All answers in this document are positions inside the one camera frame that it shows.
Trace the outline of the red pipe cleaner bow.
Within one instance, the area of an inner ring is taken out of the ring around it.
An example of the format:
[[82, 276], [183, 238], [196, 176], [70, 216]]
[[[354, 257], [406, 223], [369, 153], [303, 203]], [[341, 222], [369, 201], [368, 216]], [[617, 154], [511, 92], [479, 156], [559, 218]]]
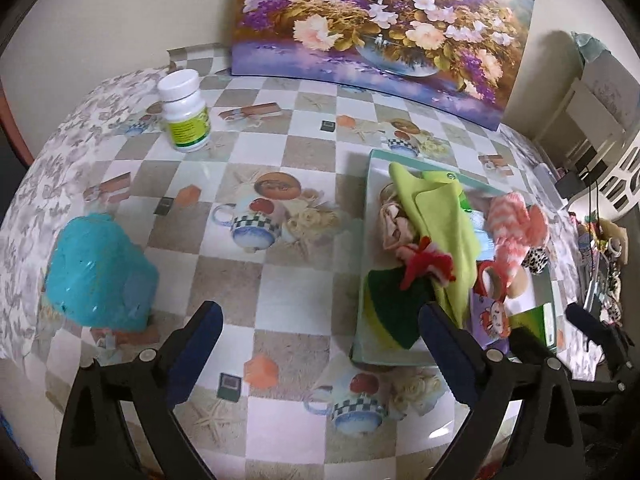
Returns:
[[418, 278], [427, 275], [431, 275], [442, 287], [456, 280], [451, 255], [443, 252], [428, 236], [422, 237], [418, 244], [398, 247], [395, 255], [405, 266], [401, 290], [407, 290]]

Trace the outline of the lime green microfiber cloth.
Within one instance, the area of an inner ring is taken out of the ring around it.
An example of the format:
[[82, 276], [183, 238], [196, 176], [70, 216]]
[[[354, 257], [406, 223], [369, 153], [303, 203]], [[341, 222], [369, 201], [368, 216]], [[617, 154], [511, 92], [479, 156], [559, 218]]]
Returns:
[[471, 219], [462, 207], [464, 189], [457, 176], [449, 171], [424, 171], [412, 174], [399, 162], [388, 166], [397, 196], [420, 237], [431, 242], [452, 258], [450, 284], [436, 285], [438, 304], [458, 327], [469, 315], [469, 296], [477, 279], [476, 260], [480, 242]]

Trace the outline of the pink floral cloth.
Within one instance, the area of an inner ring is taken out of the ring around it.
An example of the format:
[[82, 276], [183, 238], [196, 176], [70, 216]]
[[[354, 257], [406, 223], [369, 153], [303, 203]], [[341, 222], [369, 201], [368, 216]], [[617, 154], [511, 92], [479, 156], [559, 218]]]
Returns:
[[378, 194], [378, 229], [380, 230], [382, 247], [395, 250], [400, 246], [414, 243], [418, 232], [408, 218], [401, 205], [399, 195], [393, 183], [386, 184]]

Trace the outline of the purple cartoon snack packet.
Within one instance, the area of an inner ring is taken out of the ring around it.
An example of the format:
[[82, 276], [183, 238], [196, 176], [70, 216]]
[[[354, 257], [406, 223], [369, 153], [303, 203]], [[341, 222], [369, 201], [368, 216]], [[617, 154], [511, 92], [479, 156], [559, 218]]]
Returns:
[[469, 328], [476, 342], [488, 349], [492, 344], [503, 344], [511, 333], [506, 306], [498, 300], [472, 293]]

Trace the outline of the red tape roll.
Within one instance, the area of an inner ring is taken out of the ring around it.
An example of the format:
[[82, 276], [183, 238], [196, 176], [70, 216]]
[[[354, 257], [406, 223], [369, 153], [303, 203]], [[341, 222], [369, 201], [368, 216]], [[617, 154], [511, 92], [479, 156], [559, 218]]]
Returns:
[[498, 272], [495, 261], [477, 261], [477, 277], [473, 292], [477, 295], [503, 301], [506, 299], [506, 284]]

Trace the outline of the leopard print scrunchie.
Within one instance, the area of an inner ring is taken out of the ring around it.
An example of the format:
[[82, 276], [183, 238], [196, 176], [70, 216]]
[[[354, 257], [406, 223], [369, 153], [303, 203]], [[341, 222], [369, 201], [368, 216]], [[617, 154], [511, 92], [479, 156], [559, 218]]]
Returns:
[[522, 262], [522, 267], [528, 269], [531, 274], [538, 275], [548, 266], [548, 263], [548, 252], [544, 248], [530, 248]]

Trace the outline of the blue surgical face mask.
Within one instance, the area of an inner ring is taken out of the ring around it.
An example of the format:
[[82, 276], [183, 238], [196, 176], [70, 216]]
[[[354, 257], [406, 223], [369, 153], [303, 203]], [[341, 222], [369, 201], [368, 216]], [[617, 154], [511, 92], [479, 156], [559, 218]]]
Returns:
[[485, 217], [481, 211], [471, 210], [468, 213], [476, 239], [480, 243], [480, 258], [494, 258], [495, 244], [491, 236], [485, 230]]

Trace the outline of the teal embossed plastic box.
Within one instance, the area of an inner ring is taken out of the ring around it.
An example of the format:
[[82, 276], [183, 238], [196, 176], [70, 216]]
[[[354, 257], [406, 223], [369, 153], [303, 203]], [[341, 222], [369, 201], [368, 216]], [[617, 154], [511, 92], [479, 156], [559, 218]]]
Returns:
[[52, 254], [44, 294], [81, 326], [139, 333], [148, 325], [156, 266], [108, 214], [70, 220]]

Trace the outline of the pink white fuzzy sock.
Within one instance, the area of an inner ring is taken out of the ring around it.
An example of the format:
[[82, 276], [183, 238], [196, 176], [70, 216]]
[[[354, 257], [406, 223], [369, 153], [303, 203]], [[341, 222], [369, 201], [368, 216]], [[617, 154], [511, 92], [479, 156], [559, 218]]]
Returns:
[[532, 248], [549, 239], [549, 221], [539, 205], [527, 206], [518, 192], [494, 197], [489, 205], [485, 229], [495, 244], [495, 269], [509, 287]]

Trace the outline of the dark green sponge cloth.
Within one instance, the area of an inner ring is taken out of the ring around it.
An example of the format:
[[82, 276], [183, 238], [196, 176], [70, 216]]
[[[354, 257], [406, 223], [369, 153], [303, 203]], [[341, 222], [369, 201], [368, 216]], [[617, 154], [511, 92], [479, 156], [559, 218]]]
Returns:
[[405, 270], [404, 266], [371, 270], [367, 286], [378, 322], [400, 348], [409, 350], [420, 338], [419, 313], [436, 296], [432, 281], [426, 276], [402, 289]]

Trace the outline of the white teal-rimmed tray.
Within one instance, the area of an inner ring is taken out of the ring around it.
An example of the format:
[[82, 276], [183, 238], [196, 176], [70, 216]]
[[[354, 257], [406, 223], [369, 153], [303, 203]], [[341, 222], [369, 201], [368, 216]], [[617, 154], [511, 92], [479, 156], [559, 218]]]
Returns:
[[504, 350], [506, 332], [525, 326], [556, 348], [558, 298], [549, 271], [523, 270], [505, 288], [495, 267], [482, 208], [498, 194], [426, 162], [371, 151], [354, 361], [434, 365], [418, 331], [429, 299], [482, 347]]

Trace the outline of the white openwork shelf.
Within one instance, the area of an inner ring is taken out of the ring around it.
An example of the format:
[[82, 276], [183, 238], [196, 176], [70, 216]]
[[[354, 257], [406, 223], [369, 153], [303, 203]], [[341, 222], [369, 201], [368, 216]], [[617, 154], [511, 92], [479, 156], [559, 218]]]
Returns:
[[603, 127], [619, 127], [616, 119], [598, 119], [585, 134], [596, 150], [596, 159], [587, 166], [590, 183], [570, 199], [568, 210], [579, 220], [595, 214], [617, 221], [639, 205], [639, 109], [628, 128], [605, 132]]

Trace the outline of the checkered floral tablecloth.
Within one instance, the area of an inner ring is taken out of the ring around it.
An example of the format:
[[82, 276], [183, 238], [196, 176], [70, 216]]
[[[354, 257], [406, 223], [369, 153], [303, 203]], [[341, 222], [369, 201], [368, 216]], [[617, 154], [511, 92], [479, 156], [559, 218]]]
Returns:
[[321, 81], [232, 77], [216, 46], [173, 50], [204, 77], [213, 114], [275, 102], [278, 116], [215, 131], [176, 151], [161, 131], [118, 127], [152, 101], [158, 70], [100, 84], [52, 134], [1, 228], [1, 356], [62, 408], [78, 367], [104, 350], [88, 330], [41, 311], [58, 232], [90, 206], [88, 186], [129, 174], [108, 207], [157, 267], [152, 319], [162, 335], [207, 299], [224, 310], [220, 341], [177, 413], [221, 479], [422, 478], [461, 416], [445, 394], [424, 415], [340, 434], [304, 394], [356, 330], [370, 151], [396, 119], [420, 129], [420, 162], [542, 202], [541, 157], [508, 127], [487, 130], [416, 102]]

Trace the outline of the white supplement bottle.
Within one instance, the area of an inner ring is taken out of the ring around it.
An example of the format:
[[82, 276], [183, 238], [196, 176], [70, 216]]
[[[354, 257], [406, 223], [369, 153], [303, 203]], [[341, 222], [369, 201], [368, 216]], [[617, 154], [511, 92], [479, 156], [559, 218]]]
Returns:
[[157, 83], [162, 116], [177, 151], [192, 152], [206, 144], [212, 126], [196, 70], [185, 68], [166, 75]]

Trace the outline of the floral painting canvas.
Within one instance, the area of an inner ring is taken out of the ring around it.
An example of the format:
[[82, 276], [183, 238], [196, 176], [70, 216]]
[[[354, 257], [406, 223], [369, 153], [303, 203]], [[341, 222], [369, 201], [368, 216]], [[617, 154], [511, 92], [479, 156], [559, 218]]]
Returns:
[[233, 73], [348, 84], [492, 130], [534, 0], [238, 0]]

